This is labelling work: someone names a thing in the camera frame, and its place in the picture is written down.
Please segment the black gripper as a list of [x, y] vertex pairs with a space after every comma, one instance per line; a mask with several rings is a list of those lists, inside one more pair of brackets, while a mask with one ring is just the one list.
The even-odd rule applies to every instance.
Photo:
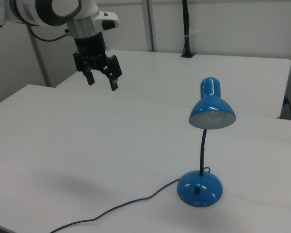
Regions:
[[122, 75], [119, 61], [115, 55], [107, 57], [102, 33], [87, 38], [75, 38], [77, 52], [73, 54], [76, 69], [82, 72], [88, 85], [95, 83], [92, 69], [100, 70], [108, 79], [111, 90], [118, 88], [118, 78]]

